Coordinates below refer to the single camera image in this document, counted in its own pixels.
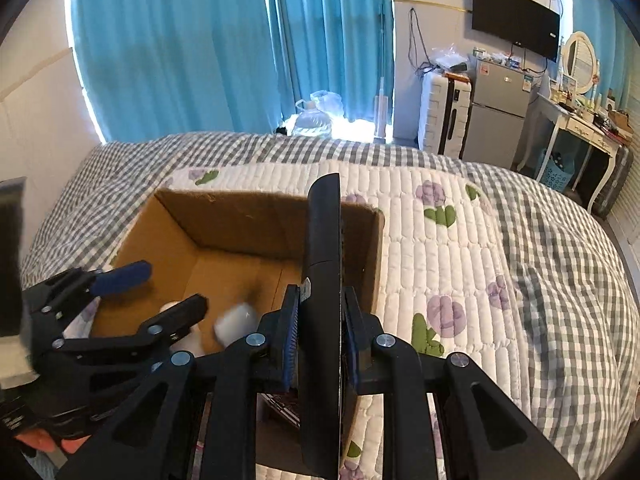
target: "blue laundry basket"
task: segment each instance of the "blue laundry basket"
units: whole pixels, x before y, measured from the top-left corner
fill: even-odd
[[[534,178],[538,176],[538,172],[540,171],[540,168],[542,168],[542,162],[545,160],[545,154],[546,150],[542,150],[538,157]],[[542,174],[540,183],[562,193],[567,184],[569,184],[571,177],[574,176],[574,158],[563,153],[562,165],[564,168],[561,170],[558,168],[558,165],[554,162],[553,158],[549,157],[549,160],[546,163],[545,173]]]

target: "metal screw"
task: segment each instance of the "metal screw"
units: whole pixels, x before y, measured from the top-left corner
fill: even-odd
[[[376,338],[376,343],[378,343],[380,346],[383,346],[385,348],[389,348],[396,344],[396,338],[393,337],[391,334],[380,334]]]
[[[265,336],[258,332],[254,332],[252,334],[249,334],[246,337],[245,341],[249,346],[260,346],[261,344],[264,344],[265,341],[267,341],[267,338],[265,338]]]
[[[458,368],[464,368],[469,364],[469,356],[462,352],[453,352],[453,354],[450,355],[450,358],[451,364]]]
[[[171,356],[171,362],[176,366],[182,366],[191,361],[191,355],[188,352],[176,352]]]

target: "curtain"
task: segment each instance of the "curtain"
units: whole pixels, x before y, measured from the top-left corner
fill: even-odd
[[[350,120],[373,120],[384,76],[389,117],[394,81],[391,0],[268,0],[283,117],[311,92],[342,96]]]
[[[618,106],[625,105],[636,40],[611,0],[573,1],[574,30],[586,33],[600,60],[598,93],[604,99],[611,88]]]
[[[107,140],[279,125],[265,0],[71,0],[71,17]]]

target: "white vanity table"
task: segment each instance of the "white vanity table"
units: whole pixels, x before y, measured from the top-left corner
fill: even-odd
[[[596,186],[596,189],[593,191],[591,199],[589,200],[589,205],[587,206],[587,213],[591,214],[591,208],[593,207],[593,203],[595,202],[598,193],[600,193],[604,185],[607,183],[607,180],[609,180],[609,177],[616,167],[616,153],[618,152],[619,144],[615,140],[607,137],[606,134],[604,134],[604,132],[601,131],[597,126],[589,124],[577,115],[570,113],[562,107],[559,107],[552,100],[542,95],[539,95],[537,99],[538,101],[540,101],[538,104],[537,120],[540,120],[540,118],[547,118],[549,121],[555,124],[553,133],[551,134],[551,140],[549,141],[549,145],[546,148],[545,159],[542,162],[540,171],[536,175],[537,182],[540,182],[542,175],[545,173],[546,164],[548,163],[549,156],[552,153],[554,144],[556,143],[556,137],[558,136],[559,130],[566,130],[575,137],[578,137],[589,143],[587,155],[584,157],[584,162],[582,163],[580,171],[575,178],[574,185],[572,186],[573,190],[575,190],[578,182],[580,182],[582,174],[584,173],[584,168],[586,168],[591,156],[591,152],[594,148],[606,153],[609,156],[609,165],[607,166],[607,171],[605,171],[604,176]],[[524,167],[526,161],[529,160],[529,155],[531,154],[531,148],[533,144],[533,137],[533,131],[531,131],[529,133],[529,137],[527,137],[527,151],[525,152],[524,158],[518,165],[518,171],[520,171]]]

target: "refrigerator door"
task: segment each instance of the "refrigerator door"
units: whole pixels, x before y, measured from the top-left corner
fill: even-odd
[[[511,169],[524,119],[473,105],[462,160]]]
[[[474,104],[524,117],[530,92],[522,89],[524,74],[500,65],[478,61]]]

